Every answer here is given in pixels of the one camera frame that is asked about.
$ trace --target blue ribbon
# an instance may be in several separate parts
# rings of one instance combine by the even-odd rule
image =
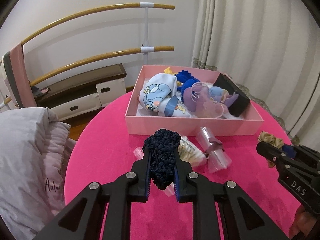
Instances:
[[[164,109],[164,116],[172,116],[173,111],[175,110],[177,104],[178,104],[179,99],[176,96],[173,96],[167,105],[165,106]]]

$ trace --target black knitted fabric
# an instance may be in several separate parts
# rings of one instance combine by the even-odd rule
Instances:
[[[178,133],[160,129],[144,141],[143,152],[146,147],[151,154],[150,177],[161,190],[165,190],[174,179],[174,148],[180,145],[181,137]]]

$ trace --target pink table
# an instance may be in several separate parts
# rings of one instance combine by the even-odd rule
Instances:
[[[130,171],[136,160],[133,150],[142,147],[147,138],[127,132],[124,114],[130,96],[127,93],[112,102],[82,132],[68,164],[66,203],[90,182],[105,184]],[[218,138],[232,159],[231,167],[215,174],[210,174],[207,167],[195,171],[211,181],[235,181],[288,234],[300,204],[277,182],[276,169],[268,169],[266,160],[257,154],[256,145],[262,130],[283,138],[287,144],[290,140],[268,112],[254,105],[265,120],[256,135]],[[190,140],[199,147],[195,138]],[[167,197],[151,182],[149,201],[132,203],[131,239],[192,239],[192,204],[177,203],[174,196]]]

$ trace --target human hand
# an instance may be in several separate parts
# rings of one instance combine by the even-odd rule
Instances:
[[[289,229],[289,238],[292,239],[299,233],[299,231],[307,236],[315,223],[316,219],[309,212],[306,212],[304,207],[301,205],[298,207],[294,221]]]

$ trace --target white metal post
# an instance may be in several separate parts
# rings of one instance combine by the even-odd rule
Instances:
[[[143,41],[143,47],[148,47],[149,46],[149,41],[148,41],[148,12],[149,8],[145,7],[144,8],[144,41]],[[143,53],[143,64],[148,65],[148,53]]]

